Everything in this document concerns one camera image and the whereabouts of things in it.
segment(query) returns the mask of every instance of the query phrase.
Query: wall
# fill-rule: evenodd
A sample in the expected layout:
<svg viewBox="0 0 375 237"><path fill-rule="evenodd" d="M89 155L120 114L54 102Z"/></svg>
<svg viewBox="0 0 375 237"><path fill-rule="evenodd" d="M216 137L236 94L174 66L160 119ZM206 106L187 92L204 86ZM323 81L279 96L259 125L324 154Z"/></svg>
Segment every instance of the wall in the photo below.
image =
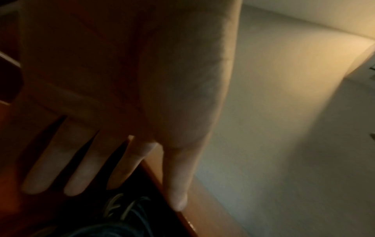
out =
<svg viewBox="0 0 375 237"><path fill-rule="evenodd" d="M342 81L374 43L243 8L196 175L252 236L375 236L375 92Z"/></svg>
<svg viewBox="0 0 375 237"><path fill-rule="evenodd" d="M373 0L244 0L244 3L375 38Z"/></svg>

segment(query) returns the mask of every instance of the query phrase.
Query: human hand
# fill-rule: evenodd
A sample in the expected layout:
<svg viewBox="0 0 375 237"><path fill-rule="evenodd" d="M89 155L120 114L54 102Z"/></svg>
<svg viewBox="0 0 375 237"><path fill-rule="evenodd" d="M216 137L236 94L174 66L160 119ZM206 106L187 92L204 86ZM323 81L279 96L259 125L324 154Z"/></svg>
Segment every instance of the human hand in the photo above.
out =
<svg viewBox="0 0 375 237"><path fill-rule="evenodd" d="M27 175L26 193L46 190L95 137L64 189L83 192L133 135L108 188L159 143L165 195L182 210L225 99L240 7L240 0L22 0L25 86L0 131L0 165L66 116Z"/></svg>

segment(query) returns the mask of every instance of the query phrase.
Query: palm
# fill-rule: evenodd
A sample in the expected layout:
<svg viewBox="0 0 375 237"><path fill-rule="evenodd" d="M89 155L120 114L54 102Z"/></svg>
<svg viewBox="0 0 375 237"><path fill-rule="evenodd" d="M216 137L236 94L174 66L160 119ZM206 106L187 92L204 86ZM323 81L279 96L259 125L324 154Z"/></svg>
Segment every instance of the palm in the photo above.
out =
<svg viewBox="0 0 375 237"><path fill-rule="evenodd" d="M155 25L163 19L157 11L152 20L140 20L150 6L131 2L112 2L114 9L101 5L103 14L75 1L23 2L25 86L0 134L0 155L15 156L48 124L66 116L28 174L26 192L48 188L74 153L95 137L65 188L68 195L82 192L108 156L134 135L109 187L119 186L158 142L164 148L166 194L173 208L184 206L197 158L225 96L235 37L224 35L216 43L223 23L204 14L181 16L179 23L165 27L162 21ZM233 34L235 9L234 24L226 26ZM195 18L202 17L209 28L196 28ZM185 34L188 40L181 39Z"/></svg>

